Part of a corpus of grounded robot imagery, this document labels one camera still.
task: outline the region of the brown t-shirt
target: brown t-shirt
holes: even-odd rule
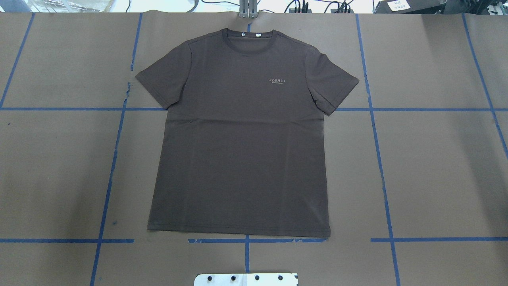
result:
[[[357,78],[281,32],[227,28],[136,78],[169,110],[149,230],[330,236],[323,114]]]

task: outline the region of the metal plate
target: metal plate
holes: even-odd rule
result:
[[[194,286],[298,286],[296,273],[199,274]]]

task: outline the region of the sleeve hem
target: sleeve hem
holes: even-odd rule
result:
[[[338,96],[335,97],[332,101],[330,101],[330,105],[328,105],[328,107],[326,108],[326,110],[323,110],[323,112],[326,114],[326,115],[331,115],[336,109],[337,107],[344,101],[344,99],[346,99],[347,95],[355,88],[355,86],[359,83],[360,81],[354,77],[352,78],[343,88],[342,90],[340,90],[340,92],[338,93]]]
[[[136,75],[136,79],[145,87],[151,96],[164,108],[168,109],[170,104],[164,99],[164,97],[155,89],[150,81],[140,72]]]

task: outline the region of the neckline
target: neckline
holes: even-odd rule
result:
[[[264,52],[268,51],[273,46],[273,44],[275,43],[275,40],[276,40],[276,38],[278,36],[278,31],[276,31],[276,30],[272,30],[270,32],[252,33],[252,32],[239,32],[239,31],[230,30],[228,28],[224,28],[224,29],[221,30],[221,33],[222,33],[222,37],[223,37],[224,42],[226,43],[226,45],[230,49],[232,49],[233,51],[235,51],[237,53],[240,53],[240,54],[250,54],[250,55],[252,55],[252,54],[261,54],[261,53],[264,53]],[[248,50],[242,50],[242,49],[238,48],[237,46],[235,46],[231,42],[231,39],[229,38],[229,36],[233,36],[233,37],[248,37],[248,38],[270,38],[270,41],[262,49],[254,50],[254,51],[248,51]]]

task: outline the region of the short sleeve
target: short sleeve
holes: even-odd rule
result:
[[[136,75],[136,79],[164,109],[180,100],[190,72],[190,50],[187,43],[182,43]]]
[[[305,77],[316,106],[327,115],[335,111],[359,82],[314,47],[305,57]]]

